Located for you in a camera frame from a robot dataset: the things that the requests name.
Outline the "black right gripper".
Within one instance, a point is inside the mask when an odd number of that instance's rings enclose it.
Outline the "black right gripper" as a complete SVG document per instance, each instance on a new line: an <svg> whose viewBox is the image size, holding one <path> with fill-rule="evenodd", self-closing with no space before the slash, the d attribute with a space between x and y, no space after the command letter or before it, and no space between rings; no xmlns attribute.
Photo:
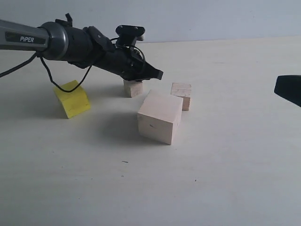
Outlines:
<svg viewBox="0 0 301 226"><path fill-rule="evenodd" d="M280 75L277 77L274 93L278 96L301 105L301 76L300 75Z"/></svg>

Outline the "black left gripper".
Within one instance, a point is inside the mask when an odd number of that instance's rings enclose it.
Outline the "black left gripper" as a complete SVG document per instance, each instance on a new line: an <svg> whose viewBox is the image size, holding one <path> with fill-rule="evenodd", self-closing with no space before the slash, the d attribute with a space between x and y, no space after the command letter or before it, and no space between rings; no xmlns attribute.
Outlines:
<svg viewBox="0 0 301 226"><path fill-rule="evenodd" d="M162 80L163 71L146 66L144 53L135 46L116 46L94 63L95 67L120 76L126 81Z"/></svg>

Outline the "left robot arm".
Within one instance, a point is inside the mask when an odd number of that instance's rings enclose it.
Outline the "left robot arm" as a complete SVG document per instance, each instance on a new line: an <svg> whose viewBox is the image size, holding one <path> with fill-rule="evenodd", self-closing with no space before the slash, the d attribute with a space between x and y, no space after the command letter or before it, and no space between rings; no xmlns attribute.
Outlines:
<svg viewBox="0 0 301 226"><path fill-rule="evenodd" d="M96 27L73 27L70 14L39 27L5 20L0 22L2 50L33 51L35 57L65 61L79 68L95 66L126 81L161 80L163 72L146 62L137 41L143 41L145 28L119 25L118 37L109 39Z"/></svg>

